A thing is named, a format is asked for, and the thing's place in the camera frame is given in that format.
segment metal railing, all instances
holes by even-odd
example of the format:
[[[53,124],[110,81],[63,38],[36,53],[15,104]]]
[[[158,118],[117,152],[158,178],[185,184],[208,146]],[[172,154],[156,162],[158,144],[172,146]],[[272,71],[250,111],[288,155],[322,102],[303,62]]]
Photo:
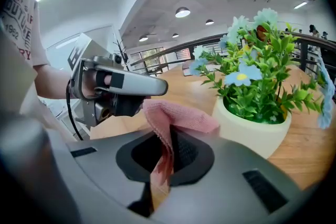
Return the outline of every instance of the metal railing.
[[[321,55],[322,55],[322,58],[324,60],[325,67],[327,69],[329,69],[329,71],[335,72],[335,74],[336,74],[336,43],[334,43],[332,41],[329,41],[329,40],[322,39],[322,38],[317,38],[317,37],[312,37],[312,36],[309,36],[309,35],[305,35],[305,34],[290,33],[290,32],[285,32],[285,34],[292,34],[293,36],[298,37],[298,39],[296,40],[296,44],[299,47],[299,53],[295,53],[295,52],[293,53],[293,56],[294,57],[296,56],[298,58],[294,58],[293,61],[296,61],[296,62],[300,63],[300,69],[301,70],[303,70],[305,72],[306,69],[308,69],[311,72],[316,73],[316,71],[314,69],[312,69],[310,65],[316,65],[317,64],[317,62],[314,61],[314,60],[311,60],[311,58],[314,58],[314,57],[312,57],[314,55],[315,56],[318,56],[318,55],[315,54],[314,52],[309,51],[309,48],[311,48],[311,46],[316,46],[316,47],[321,49]],[[163,55],[167,55],[167,54],[170,54],[172,52],[179,52],[179,51],[185,50],[185,49],[189,50],[190,59],[171,61],[171,62],[163,63],[163,64],[160,64],[160,65],[153,65],[153,66],[147,67],[147,68],[156,67],[156,69],[155,69],[156,71],[160,70],[162,72],[162,68],[168,67],[171,64],[181,63],[181,62],[185,62],[185,61],[188,61],[188,60],[194,60],[195,58],[194,58],[193,52],[194,52],[195,47],[201,46],[201,45],[204,46],[204,47],[207,47],[207,46],[210,46],[210,45],[215,45],[215,44],[219,43],[219,39],[222,36],[223,36],[223,34],[210,36],[210,37],[205,37],[205,38],[201,38],[201,39],[194,40],[194,41],[191,41],[191,42],[186,42],[184,44],[177,45],[175,47],[172,47],[172,48],[166,49],[164,51],[158,52],[158,53],[156,53],[154,55],[151,55],[149,57],[146,57],[146,58],[143,58],[141,60],[135,61],[135,62],[131,63],[131,66],[135,66],[139,63],[142,63],[142,62],[145,62],[145,61],[148,61],[148,60],[151,60],[153,58],[157,58],[157,57],[160,57],[160,56],[163,56]],[[326,61],[325,58],[326,58],[327,54],[328,55],[333,54],[334,57],[328,57],[329,60]],[[144,72],[144,73],[153,74],[155,72],[153,72],[153,70],[152,70],[150,72]]]

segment wooden table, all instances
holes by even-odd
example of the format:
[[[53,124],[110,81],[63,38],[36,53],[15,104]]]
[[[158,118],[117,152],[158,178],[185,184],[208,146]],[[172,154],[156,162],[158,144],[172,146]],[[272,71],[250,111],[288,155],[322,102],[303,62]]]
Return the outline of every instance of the wooden table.
[[[287,91],[290,85],[300,80],[309,81],[309,76],[298,67],[292,66],[291,76],[283,83]],[[201,109],[212,114],[216,101],[216,91],[203,85],[203,77],[184,77],[181,66],[163,73],[160,78],[169,84],[166,95],[153,97],[186,106]],[[333,110],[331,126],[322,130],[318,128],[318,114],[307,110],[293,110],[290,129],[279,148],[271,155],[269,161],[289,175],[301,189],[321,180],[328,171],[336,149],[336,109]],[[111,117],[94,129],[91,139],[110,137],[133,132],[149,127],[142,111],[136,116]]]

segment black slot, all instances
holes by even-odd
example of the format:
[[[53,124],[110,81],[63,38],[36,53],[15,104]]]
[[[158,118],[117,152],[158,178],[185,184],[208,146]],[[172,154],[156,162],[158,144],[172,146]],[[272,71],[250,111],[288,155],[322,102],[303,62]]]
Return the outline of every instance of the black slot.
[[[87,148],[83,148],[81,150],[77,150],[77,151],[71,151],[70,153],[72,154],[72,156],[74,158],[77,158],[79,156],[84,156],[93,152],[96,152],[97,150],[94,147],[87,147]]]
[[[247,171],[243,176],[269,213],[273,213],[288,202],[260,171]]]
[[[152,135],[133,148],[131,152],[132,159],[151,173],[162,155],[161,147],[161,140],[158,136]]]

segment window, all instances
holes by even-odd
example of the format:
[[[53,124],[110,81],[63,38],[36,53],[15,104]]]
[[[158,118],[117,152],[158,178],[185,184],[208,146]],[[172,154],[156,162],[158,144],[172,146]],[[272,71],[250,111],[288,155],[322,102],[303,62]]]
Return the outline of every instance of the window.
[[[133,61],[138,61],[140,59],[144,59],[146,57],[152,56],[163,50],[164,50],[163,47],[151,49],[151,50],[145,50],[137,54],[132,54],[131,58]],[[158,67],[157,65],[161,65],[164,63],[167,63],[165,55],[147,60],[144,63],[140,63],[138,65],[135,65],[134,69],[142,68],[140,70],[136,70],[136,72],[138,73],[152,73],[152,72],[158,72],[158,71],[162,72],[162,68]]]
[[[176,52],[176,57],[178,60],[189,60],[190,52],[189,49],[183,49]]]

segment robotic arm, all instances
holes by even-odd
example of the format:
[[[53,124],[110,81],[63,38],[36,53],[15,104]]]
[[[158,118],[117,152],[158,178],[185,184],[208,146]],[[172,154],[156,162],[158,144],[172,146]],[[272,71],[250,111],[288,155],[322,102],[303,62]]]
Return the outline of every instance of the robotic arm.
[[[87,35],[79,36],[68,58],[72,69],[71,92],[83,101],[83,117],[76,121],[97,126],[110,116],[134,116],[147,96],[166,94],[165,80],[125,71],[121,60],[119,55],[110,54]],[[92,97],[82,92],[83,73],[88,70],[97,71],[97,86]],[[104,83],[107,75],[112,77],[109,86]]]

